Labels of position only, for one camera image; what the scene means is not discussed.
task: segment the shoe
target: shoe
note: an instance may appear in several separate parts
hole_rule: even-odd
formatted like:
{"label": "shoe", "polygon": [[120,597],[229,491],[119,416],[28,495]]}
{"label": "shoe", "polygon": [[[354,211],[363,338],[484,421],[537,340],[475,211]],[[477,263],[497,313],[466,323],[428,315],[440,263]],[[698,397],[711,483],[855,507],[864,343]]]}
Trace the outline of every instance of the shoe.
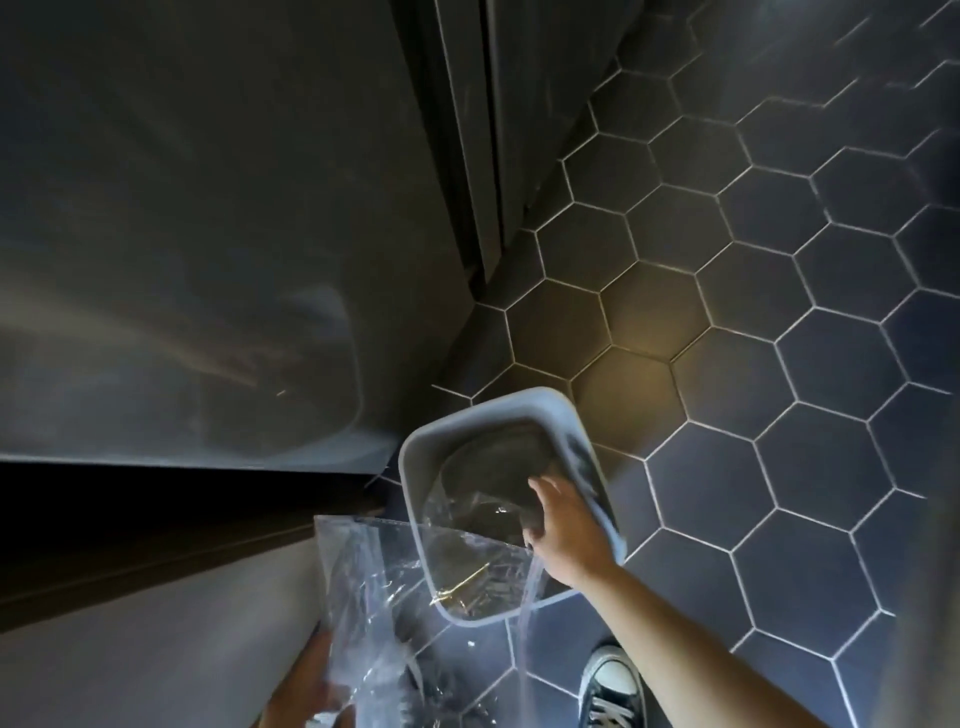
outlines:
{"label": "shoe", "polygon": [[580,728],[643,728],[640,673],[620,647],[599,647],[580,680]]}

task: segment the forearm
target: forearm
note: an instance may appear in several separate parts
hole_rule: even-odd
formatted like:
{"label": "forearm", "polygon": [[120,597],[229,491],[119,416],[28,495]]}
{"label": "forearm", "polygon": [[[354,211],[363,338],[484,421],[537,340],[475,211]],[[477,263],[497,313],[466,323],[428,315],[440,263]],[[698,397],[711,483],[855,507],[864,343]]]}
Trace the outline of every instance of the forearm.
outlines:
{"label": "forearm", "polygon": [[581,591],[634,661],[674,728],[824,728],[626,570]]}

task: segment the clear plastic bag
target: clear plastic bag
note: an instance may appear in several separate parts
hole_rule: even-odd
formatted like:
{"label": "clear plastic bag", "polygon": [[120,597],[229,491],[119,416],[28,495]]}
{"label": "clear plastic bag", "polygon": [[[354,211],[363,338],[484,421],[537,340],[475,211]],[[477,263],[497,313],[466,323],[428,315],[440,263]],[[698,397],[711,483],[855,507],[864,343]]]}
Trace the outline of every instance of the clear plastic bag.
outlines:
{"label": "clear plastic bag", "polygon": [[[526,548],[443,526],[420,526],[430,554],[436,598],[428,589],[411,526],[381,519],[321,516],[317,544],[324,576],[325,623],[333,633],[327,680],[348,693],[356,728],[504,728],[477,698],[489,675],[471,674],[451,659],[480,640],[482,630],[453,625],[521,607],[509,640],[510,683],[496,712],[516,726],[536,728],[526,671],[530,605],[542,587],[540,560]],[[447,647],[446,651],[435,648]],[[480,672],[489,666],[476,666]],[[503,701],[513,703],[502,705]]]}

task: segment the dark blue tile floor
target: dark blue tile floor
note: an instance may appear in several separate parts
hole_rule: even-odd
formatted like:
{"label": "dark blue tile floor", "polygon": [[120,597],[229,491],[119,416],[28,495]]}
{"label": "dark blue tile floor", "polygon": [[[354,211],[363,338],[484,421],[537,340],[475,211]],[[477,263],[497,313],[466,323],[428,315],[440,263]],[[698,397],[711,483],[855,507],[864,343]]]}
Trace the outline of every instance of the dark blue tile floor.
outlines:
{"label": "dark blue tile floor", "polygon": [[[960,3],[767,5],[648,2],[433,406],[571,396],[628,568],[867,728],[960,388]],[[607,629],[577,595],[533,632],[572,726]],[[507,630],[476,637],[435,642],[484,664],[465,724],[516,691]]]}

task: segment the white shoelace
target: white shoelace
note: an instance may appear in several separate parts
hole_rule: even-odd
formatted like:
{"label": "white shoelace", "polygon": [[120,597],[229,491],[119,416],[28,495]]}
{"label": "white shoelace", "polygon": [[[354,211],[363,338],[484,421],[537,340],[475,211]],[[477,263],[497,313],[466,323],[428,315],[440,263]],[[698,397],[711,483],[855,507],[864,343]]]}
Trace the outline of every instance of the white shoelace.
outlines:
{"label": "white shoelace", "polygon": [[634,728],[634,711],[594,697],[590,703],[590,728]]}

